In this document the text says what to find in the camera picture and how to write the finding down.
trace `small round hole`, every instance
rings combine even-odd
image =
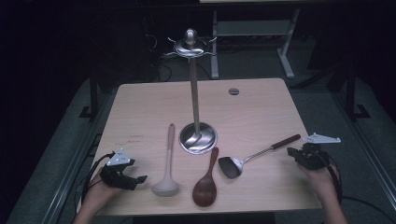
[[[230,88],[228,90],[228,93],[230,93],[231,95],[237,95],[239,94],[239,90],[237,88]]]

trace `metal spatula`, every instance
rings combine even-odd
[[[295,140],[300,139],[300,138],[301,138],[301,136],[299,134],[296,134],[290,138],[287,138],[287,139],[282,140],[278,143],[275,143],[275,144],[271,145],[270,147],[268,147],[267,149],[260,151],[254,155],[251,155],[242,161],[239,161],[236,158],[222,157],[219,159],[219,165],[220,165],[221,171],[225,175],[227,175],[228,178],[234,179],[242,174],[244,164],[246,162],[248,162],[250,159],[257,157],[266,151],[274,150],[279,147],[283,147],[286,144],[294,142]]]

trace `kitchen utensil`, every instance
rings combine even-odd
[[[177,193],[178,183],[172,179],[171,176],[171,159],[172,159],[172,148],[175,139],[175,125],[172,123],[168,129],[168,149],[167,149],[167,160],[166,170],[163,180],[151,188],[151,191],[160,197],[170,197]]]
[[[234,179],[242,174],[243,170],[243,165],[248,162],[250,159],[257,157],[261,155],[262,153],[269,151],[269,150],[274,150],[279,147],[283,147],[288,143],[294,142],[297,139],[300,139],[301,136],[299,134],[296,134],[290,138],[287,138],[285,140],[282,140],[278,143],[275,143],[268,147],[267,149],[260,151],[252,156],[249,156],[245,158],[242,161],[237,160],[236,158],[231,158],[231,157],[222,157],[219,159],[219,166],[221,168],[221,171],[230,179]]]
[[[212,170],[218,155],[219,149],[214,147],[210,155],[209,169],[206,175],[196,183],[192,191],[192,198],[198,206],[208,207],[216,200],[218,190],[213,180]]]
[[[194,123],[188,124],[180,132],[179,143],[180,146],[187,152],[198,155],[205,154],[212,150],[218,142],[218,133],[209,124],[200,122],[199,119],[199,104],[198,104],[198,84],[197,84],[197,66],[196,58],[205,54],[211,54],[208,51],[208,44],[215,39],[205,42],[198,37],[198,34],[193,29],[187,29],[184,34],[184,39],[179,41],[171,40],[175,43],[174,52],[166,55],[178,55],[188,59],[190,68],[191,81],[191,99],[192,99],[192,114]]]

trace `wooden spoon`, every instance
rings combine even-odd
[[[218,190],[216,189],[215,181],[213,181],[212,170],[218,155],[219,149],[214,147],[210,156],[209,170],[206,175],[196,183],[192,191],[192,198],[198,206],[208,207],[216,200]]]

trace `desk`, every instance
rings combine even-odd
[[[230,88],[240,93],[231,95]],[[219,158],[244,159],[273,143],[299,133],[304,125],[280,78],[211,80],[198,82],[200,119],[219,134]],[[133,159],[125,175],[148,175],[144,184],[110,202],[101,215],[138,216],[260,212],[320,208],[306,177],[298,170],[286,147],[268,152],[244,166],[244,173],[228,179],[216,162],[213,177],[216,201],[207,208],[192,200],[192,189],[208,168],[210,153],[191,155],[178,144],[178,134],[193,122],[190,82],[125,84],[120,86],[111,109],[95,161],[123,148]],[[177,195],[162,198],[150,188],[164,175],[167,131],[176,126],[172,176],[179,183]]]

